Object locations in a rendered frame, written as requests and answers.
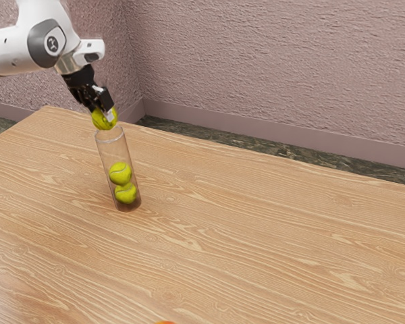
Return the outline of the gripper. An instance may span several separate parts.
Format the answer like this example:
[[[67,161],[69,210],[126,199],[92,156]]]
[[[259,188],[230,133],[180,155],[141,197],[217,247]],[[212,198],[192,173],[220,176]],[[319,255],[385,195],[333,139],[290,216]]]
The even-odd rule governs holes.
[[[97,86],[95,71],[91,64],[61,77],[77,102],[91,112],[94,124],[117,123],[118,117],[113,99],[106,87]]]

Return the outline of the yellow-green tennis ball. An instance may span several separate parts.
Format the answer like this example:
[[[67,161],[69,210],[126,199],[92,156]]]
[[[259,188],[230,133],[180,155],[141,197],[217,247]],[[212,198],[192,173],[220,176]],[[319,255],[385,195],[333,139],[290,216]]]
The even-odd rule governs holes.
[[[117,123],[117,111],[112,107],[108,112],[96,108],[91,113],[92,123],[98,130],[111,130]]]
[[[109,179],[115,185],[124,186],[130,182],[131,178],[132,168],[126,162],[114,163],[109,168]]]
[[[119,203],[132,204],[138,195],[136,186],[129,182],[123,186],[116,186],[114,190],[115,199]]]

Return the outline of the clear plastic ball tube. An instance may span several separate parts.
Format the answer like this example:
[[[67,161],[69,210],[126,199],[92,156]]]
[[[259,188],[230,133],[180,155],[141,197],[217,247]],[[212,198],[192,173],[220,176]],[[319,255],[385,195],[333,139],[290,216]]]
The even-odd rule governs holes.
[[[123,128],[121,126],[115,126],[111,130],[97,130],[94,134],[94,139],[116,209],[121,212],[130,212],[137,209],[141,204],[140,190]],[[115,199],[114,190],[118,185],[115,185],[109,179],[109,168],[117,162],[126,162],[132,168],[132,178],[130,182],[136,186],[138,191],[137,198],[132,204],[126,205]]]

